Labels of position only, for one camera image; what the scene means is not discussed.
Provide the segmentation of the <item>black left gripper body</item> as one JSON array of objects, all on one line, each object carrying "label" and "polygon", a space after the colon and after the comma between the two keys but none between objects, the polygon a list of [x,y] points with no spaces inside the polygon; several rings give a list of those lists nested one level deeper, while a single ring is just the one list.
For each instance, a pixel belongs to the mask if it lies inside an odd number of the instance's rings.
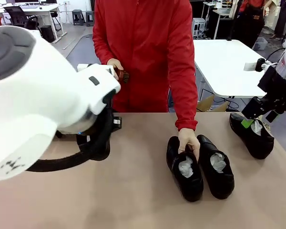
[{"label": "black left gripper body", "polygon": [[112,116],[112,131],[118,131],[122,128],[122,117],[115,114],[112,114]]}]

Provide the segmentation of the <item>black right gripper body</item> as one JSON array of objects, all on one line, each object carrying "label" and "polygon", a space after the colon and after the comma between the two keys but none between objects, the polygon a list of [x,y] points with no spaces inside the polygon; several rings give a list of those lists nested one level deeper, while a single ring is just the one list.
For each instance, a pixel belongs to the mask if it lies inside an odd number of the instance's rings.
[{"label": "black right gripper body", "polygon": [[286,79],[282,78],[275,68],[268,68],[260,79],[258,87],[266,92],[271,99],[286,102]]}]

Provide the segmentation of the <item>person's right hand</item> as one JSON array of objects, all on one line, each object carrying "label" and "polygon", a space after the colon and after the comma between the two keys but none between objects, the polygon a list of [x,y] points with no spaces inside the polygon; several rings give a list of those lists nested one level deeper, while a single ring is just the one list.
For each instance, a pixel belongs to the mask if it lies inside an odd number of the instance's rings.
[{"label": "person's right hand", "polygon": [[117,74],[116,70],[123,71],[120,61],[115,58],[111,58],[108,60],[107,65],[111,65],[114,68],[114,77],[118,81],[119,75]]}]

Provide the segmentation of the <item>person's left hand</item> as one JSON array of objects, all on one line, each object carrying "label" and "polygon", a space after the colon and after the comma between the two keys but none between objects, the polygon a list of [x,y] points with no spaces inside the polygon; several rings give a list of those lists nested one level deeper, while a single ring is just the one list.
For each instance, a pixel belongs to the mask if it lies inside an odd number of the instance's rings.
[{"label": "person's left hand", "polygon": [[182,128],[178,133],[179,139],[179,149],[178,153],[182,153],[185,151],[186,146],[189,146],[191,151],[196,157],[196,160],[199,160],[199,153],[200,153],[200,143],[195,135],[193,129],[189,128]]}]

